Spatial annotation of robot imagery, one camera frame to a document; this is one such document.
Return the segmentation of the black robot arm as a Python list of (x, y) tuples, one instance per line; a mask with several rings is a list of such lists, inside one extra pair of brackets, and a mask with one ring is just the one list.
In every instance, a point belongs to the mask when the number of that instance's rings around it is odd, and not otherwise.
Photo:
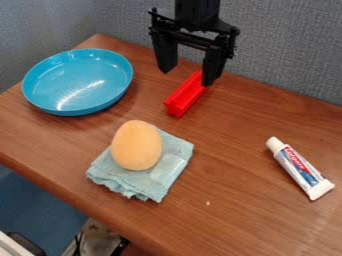
[(175, 0), (173, 10), (153, 7), (150, 36), (161, 71), (178, 65), (178, 45), (205, 52), (202, 85), (221, 77), (226, 61), (235, 56), (241, 30), (219, 18), (221, 0)]

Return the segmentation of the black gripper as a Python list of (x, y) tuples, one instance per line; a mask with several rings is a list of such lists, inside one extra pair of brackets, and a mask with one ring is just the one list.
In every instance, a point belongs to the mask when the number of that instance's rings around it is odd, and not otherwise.
[(169, 73), (178, 64), (178, 44), (206, 51), (202, 85), (211, 86), (219, 77), (226, 58), (235, 56), (239, 29), (219, 18), (218, 7), (154, 7), (150, 35), (161, 71)]

